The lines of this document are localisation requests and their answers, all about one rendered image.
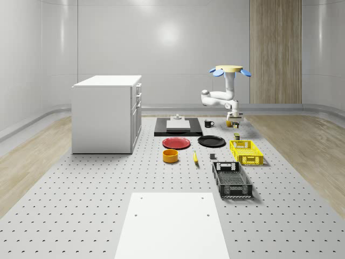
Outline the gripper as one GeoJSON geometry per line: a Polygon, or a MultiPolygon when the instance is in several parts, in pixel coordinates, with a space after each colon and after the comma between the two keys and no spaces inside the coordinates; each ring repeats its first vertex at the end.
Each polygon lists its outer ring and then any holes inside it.
{"type": "Polygon", "coordinates": [[[241,121],[244,120],[244,116],[242,113],[238,113],[238,112],[228,112],[227,113],[227,117],[226,120],[233,122],[238,122],[240,123],[241,121]]]}

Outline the black plate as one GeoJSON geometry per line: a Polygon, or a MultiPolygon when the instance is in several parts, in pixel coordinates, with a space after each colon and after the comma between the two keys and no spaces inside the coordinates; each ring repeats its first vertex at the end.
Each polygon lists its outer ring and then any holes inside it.
{"type": "Polygon", "coordinates": [[[226,145],[226,141],[215,135],[204,135],[198,138],[198,143],[205,147],[217,148],[226,145]]]}

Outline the yellow basket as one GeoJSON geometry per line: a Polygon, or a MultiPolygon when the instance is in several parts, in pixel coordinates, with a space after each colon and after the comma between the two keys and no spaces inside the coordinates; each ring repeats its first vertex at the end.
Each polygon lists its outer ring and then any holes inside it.
{"type": "Polygon", "coordinates": [[[262,165],[263,154],[251,140],[231,140],[230,150],[242,165],[262,165]]]}

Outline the drone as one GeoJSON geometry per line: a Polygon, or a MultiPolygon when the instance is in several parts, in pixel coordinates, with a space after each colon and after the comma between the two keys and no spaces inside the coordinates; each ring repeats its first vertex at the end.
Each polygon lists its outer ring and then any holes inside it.
{"type": "Polygon", "coordinates": [[[247,70],[244,70],[242,66],[238,65],[218,65],[209,71],[210,73],[213,73],[215,77],[219,77],[226,73],[236,73],[240,72],[241,74],[250,77],[251,73],[247,70]]]}

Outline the dark grey basket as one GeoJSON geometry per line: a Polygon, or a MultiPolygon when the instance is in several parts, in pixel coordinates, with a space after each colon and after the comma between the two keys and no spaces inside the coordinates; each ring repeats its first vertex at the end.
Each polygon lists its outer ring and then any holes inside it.
{"type": "Polygon", "coordinates": [[[252,182],[239,162],[213,162],[212,170],[221,197],[252,196],[252,182]]]}

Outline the red plate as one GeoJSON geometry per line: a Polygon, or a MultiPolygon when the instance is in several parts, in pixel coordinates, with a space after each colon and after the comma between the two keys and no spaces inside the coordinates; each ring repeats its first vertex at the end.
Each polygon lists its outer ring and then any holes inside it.
{"type": "Polygon", "coordinates": [[[162,145],[168,149],[185,149],[190,146],[190,141],[182,137],[170,137],[164,139],[162,145]]]}

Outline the black stove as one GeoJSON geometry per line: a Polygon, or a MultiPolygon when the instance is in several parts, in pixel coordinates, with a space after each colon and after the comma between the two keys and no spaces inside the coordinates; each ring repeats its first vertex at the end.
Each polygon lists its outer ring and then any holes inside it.
{"type": "Polygon", "coordinates": [[[172,116],[170,118],[157,118],[155,137],[200,137],[203,135],[197,118],[172,116]]]}

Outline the yellow bowl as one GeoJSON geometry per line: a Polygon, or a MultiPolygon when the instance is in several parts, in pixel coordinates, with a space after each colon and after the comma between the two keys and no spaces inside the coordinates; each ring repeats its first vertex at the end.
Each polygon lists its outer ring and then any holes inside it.
{"type": "Polygon", "coordinates": [[[175,149],[166,149],[163,151],[163,161],[166,163],[175,163],[178,161],[178,151],[175,149]]]}

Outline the white board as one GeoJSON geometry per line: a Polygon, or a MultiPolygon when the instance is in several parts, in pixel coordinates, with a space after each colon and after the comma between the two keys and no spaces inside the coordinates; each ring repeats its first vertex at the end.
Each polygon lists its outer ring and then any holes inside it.
{"type": "Polygon", "coordinates": [[[229,259],[212,193],[133,193],[115,259],[229,259]]]}

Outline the white cabinet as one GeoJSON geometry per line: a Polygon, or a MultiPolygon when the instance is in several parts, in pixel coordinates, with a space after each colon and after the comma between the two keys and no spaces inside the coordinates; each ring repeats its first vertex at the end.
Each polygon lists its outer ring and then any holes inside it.
{"type": "Polygon", "coordinates": [[[141,130],[141,75],[94,76],[72,87],[72,152],[131,154],[141,130]]]}

